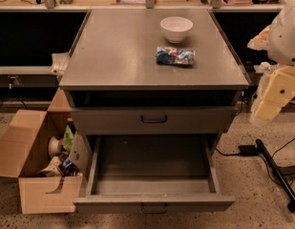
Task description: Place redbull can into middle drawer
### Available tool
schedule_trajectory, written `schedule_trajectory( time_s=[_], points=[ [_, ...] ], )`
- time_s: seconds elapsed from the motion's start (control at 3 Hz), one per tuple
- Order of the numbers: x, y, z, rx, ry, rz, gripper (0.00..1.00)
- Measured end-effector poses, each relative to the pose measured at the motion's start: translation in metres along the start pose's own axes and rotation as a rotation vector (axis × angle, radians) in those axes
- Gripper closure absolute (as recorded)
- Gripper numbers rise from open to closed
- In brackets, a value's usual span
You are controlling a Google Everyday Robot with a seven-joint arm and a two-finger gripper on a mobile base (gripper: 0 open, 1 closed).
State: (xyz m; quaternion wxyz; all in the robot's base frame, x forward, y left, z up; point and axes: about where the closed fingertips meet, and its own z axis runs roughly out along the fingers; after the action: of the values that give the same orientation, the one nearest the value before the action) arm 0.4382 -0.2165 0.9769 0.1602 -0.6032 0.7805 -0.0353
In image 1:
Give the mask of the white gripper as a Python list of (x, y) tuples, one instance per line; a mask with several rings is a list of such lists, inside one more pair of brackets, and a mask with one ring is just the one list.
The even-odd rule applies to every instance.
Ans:
[[(268, 50), (270, 27), (265, 27), (247, 43), (255, 51)], [(295, 96), (295, 67), (284, 66), (273, 73), (265, 72), (259, 82), (250, 112), (254, 121), (270, 121)]]

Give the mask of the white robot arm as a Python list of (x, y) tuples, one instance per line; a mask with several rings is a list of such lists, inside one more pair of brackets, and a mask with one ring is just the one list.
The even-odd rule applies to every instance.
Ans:
[(272, 23), (252, 38), (247, 47), (267, 51), (278, 68), (260, 79), (257, 98), (251, 107), (251, 121), (272, 120), (295, 96), (295, 0), (288, 0)]

